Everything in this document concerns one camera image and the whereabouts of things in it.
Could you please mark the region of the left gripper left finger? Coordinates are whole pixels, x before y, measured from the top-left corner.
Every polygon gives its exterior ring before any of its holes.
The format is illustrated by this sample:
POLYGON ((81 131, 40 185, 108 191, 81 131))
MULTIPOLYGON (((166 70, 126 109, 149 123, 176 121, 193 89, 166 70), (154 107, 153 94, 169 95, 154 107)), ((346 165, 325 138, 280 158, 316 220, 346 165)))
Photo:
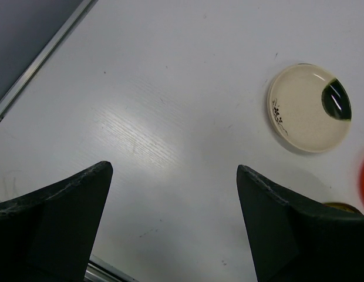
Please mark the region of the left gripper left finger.
POLYGON ((0 202, 0 281, 83 281, 112 176, 101 161, 0 202))

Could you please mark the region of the cream plate with black mark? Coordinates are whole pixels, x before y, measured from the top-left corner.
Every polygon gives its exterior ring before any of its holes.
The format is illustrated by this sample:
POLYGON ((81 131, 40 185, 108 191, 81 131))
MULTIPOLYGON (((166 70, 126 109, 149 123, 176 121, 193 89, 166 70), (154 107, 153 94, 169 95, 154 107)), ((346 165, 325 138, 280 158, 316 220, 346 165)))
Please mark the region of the cream plate with black mark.
POLYGON ((337 77, 308 63, 291 65, 274 77, 267 112, 284 142, 307 153, 340 145, 352 121, 349 96, 337 77))

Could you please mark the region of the yellow patterned plate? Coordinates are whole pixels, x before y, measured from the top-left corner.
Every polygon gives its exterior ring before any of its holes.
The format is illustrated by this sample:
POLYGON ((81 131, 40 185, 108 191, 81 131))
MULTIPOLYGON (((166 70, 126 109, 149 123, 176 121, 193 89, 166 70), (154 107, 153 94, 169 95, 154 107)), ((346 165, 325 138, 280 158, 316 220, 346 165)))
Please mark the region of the yellow patterned plate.
POLYGON ((346 203, 327 202, 327 203, 323 203, 323 204, 328 206, 328 207, 343 210, 343 211, 346 211, 346 212, 362 214, 361 211, 359 211, 357 208, 355 208, 355 207, 353 207, 353 206, 351 206, 349 204, 346 204, 346 203))

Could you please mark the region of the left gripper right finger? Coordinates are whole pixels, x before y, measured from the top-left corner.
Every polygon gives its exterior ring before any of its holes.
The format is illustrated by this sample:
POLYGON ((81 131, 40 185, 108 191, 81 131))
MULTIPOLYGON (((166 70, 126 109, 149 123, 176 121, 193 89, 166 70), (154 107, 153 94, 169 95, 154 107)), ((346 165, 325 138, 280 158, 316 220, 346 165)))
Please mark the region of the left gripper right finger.
POLYGON ((364 281, 364 215, 316 202, 244 165, 237 190, 258 281, 364 281))

